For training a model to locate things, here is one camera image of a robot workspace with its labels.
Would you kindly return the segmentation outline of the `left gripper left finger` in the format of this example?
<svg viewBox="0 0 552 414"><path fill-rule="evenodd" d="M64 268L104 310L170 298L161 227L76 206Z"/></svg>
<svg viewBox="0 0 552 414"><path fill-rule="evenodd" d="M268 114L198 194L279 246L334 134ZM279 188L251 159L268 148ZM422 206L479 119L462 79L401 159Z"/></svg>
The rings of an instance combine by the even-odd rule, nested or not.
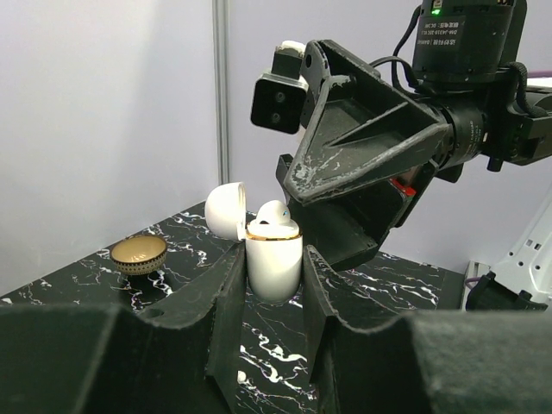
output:
<svg viewBox="0 0 552 414"><path fill-rule="evenodd" d="M134 313L115 304L1 309L4 413L231 413L245 251Z"/></svg>

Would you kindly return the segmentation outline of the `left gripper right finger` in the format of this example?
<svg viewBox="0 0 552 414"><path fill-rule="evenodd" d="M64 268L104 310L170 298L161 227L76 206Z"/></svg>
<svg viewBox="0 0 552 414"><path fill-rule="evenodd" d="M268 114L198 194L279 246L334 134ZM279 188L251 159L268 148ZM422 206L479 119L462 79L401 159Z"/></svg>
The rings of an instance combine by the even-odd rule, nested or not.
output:
<svg viewBox="0 0 552 414"><path fill-rule="evenodd" d="M303 253L310 382L321 413L548 413L551 320L539 311L397 313L329 292L336 272Z"/></svg>

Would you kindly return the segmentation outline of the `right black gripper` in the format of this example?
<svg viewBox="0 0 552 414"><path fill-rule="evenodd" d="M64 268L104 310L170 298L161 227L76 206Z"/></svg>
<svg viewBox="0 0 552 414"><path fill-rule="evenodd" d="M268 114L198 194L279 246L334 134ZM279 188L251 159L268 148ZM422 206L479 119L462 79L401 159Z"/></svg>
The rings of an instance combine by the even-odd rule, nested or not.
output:
<svg viewBox="0 0 552 414"><path fill-rule="evenodd" d="M333 41L282 42L275 72L300 91L283 120L305 130L280 180L291 218L334 270L366 263L439 172L461 170L454 127Z"/></svg>

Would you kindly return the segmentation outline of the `white earbud charging case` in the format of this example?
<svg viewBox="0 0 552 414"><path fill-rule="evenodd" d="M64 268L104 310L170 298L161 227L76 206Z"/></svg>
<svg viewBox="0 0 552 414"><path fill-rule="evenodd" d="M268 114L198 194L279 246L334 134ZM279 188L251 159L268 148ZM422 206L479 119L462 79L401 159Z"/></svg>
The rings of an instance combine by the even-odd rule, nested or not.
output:
<svg viewBox="0 0 552 414"><path fill-rule="evenodd" d="M245 244L248 283L260 301L279 304L295 296L301 278L303 235L292 218L285 225L247 219L242 182L212 190L205 201L204 216L215 236Z"/></svg>

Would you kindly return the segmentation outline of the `white earbud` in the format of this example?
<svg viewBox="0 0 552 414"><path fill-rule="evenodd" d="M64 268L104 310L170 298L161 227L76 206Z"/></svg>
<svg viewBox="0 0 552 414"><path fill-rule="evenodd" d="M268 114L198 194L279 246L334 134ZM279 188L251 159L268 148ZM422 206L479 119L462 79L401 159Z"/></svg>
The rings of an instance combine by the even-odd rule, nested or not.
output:
<svg viewBox="0 0 552 414"><path fill-rule="evenodd" d="M237 373L237 381L239 384L245 383L247 381L248 377L245 372L239 371Z"/></svg>
<svg viewBox="0 0 552 414"><path fill-rule="evenodd" d="M286 204L272 200L259 208L254 221L265 225L285 225L291 221L291 214Z"/></svg>

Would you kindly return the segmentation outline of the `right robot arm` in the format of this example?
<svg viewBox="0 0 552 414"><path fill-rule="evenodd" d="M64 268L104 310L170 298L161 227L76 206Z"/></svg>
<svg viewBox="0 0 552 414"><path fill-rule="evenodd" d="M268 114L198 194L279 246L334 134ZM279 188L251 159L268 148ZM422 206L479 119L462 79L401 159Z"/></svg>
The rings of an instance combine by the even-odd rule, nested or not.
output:
<svg viewBox="0 0 552 414"><path fill-rule="evenodd" d="M517 59L524 1L424 1L406 37L408 87L382 79L331 40L310 41L298 74L298 151L276 170L292 216L336 271L371 260L434 179L455 182L478 155L497 172L551 155L551 95L527 84Z"/></svg>

